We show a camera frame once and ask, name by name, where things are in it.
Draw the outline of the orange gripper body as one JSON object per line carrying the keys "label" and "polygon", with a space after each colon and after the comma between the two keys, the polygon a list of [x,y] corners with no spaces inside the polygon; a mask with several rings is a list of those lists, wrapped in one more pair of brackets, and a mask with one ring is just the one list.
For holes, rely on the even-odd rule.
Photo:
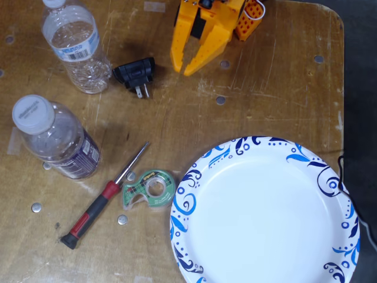
{"label": "orange gripper body", "polygon": [[175,18],[175,38],[208,38],[214,27],[230,33],[244,10],[246,1],[181,1]]}

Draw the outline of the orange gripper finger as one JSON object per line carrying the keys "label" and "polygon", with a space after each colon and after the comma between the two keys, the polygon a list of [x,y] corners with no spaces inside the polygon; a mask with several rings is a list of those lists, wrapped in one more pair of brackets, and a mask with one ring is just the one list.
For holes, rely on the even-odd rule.
{"label": "orange gripper finger", "polygon": [[184,47],[190,36],[192,25],[176,25],[170,48],[170,58],[173,68],[180,72],[183,66]]}
{"label": "orange gripper finger", "polygon": [[196,56],[184,70],[185,76],[190,76],[219,56],[232,37],[232,32],[215,25],[201,44]]}

